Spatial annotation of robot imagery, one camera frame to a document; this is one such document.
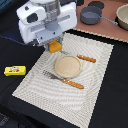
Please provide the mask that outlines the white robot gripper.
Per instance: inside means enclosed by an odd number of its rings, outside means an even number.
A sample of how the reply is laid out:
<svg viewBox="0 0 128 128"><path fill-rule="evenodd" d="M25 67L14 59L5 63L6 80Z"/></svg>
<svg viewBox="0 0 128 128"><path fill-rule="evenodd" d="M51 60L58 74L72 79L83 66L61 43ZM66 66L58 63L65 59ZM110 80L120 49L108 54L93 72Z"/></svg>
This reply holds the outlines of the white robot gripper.
<svg viewBox="0 0 128 128"><path fill-rule="evenodd" d="M25 44L62 42L64 32L77 25L75 1L28 1L17 9L17 16Z"/></svg>

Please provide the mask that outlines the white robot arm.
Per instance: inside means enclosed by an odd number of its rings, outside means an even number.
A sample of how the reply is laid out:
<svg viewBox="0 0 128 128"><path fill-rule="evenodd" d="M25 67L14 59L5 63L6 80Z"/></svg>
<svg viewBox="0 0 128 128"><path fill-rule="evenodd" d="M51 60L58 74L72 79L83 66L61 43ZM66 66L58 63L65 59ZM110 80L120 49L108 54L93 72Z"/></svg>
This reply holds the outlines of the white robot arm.
<svg viewBox="0 0 128 128"><path fill-rule="evenodd" d="M29 0L17 9L19 30L25 44L62 43L65 31L77 25L76 2L69 0Z"/></svg>

